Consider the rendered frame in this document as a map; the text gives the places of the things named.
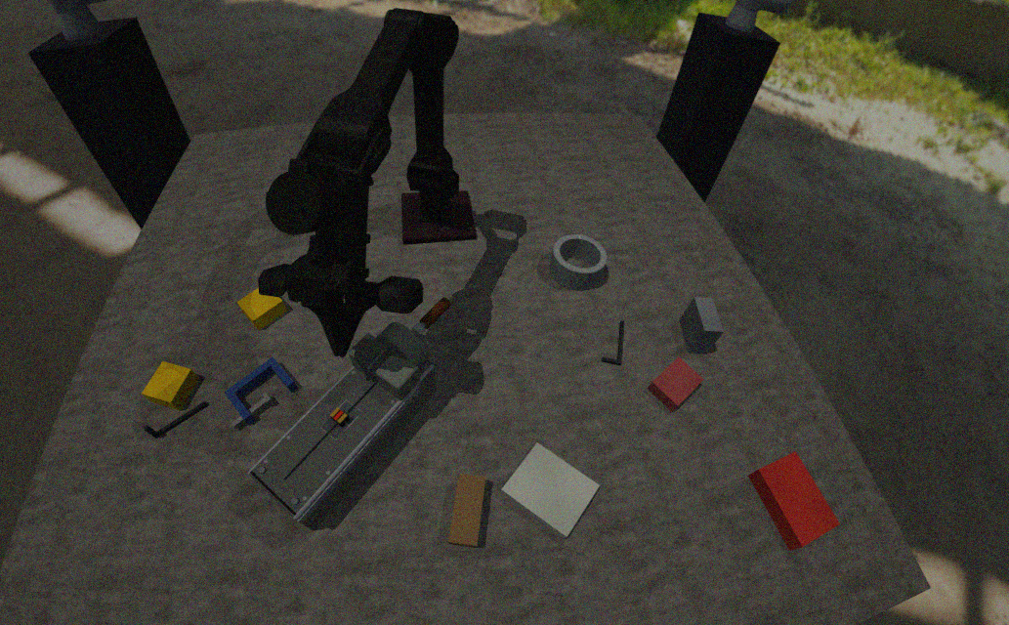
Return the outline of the yellow block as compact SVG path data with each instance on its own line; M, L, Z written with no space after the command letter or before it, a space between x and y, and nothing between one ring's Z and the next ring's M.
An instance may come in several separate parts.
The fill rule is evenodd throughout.
M238 300L237 303L238 307L246 315L246 318L252 321L252 324L256 326L258 331L287 312L287 308L281 297L261 295L259 289Z
M196 373L188 368L161 362L142 395L150 402L181 411L197 380Z

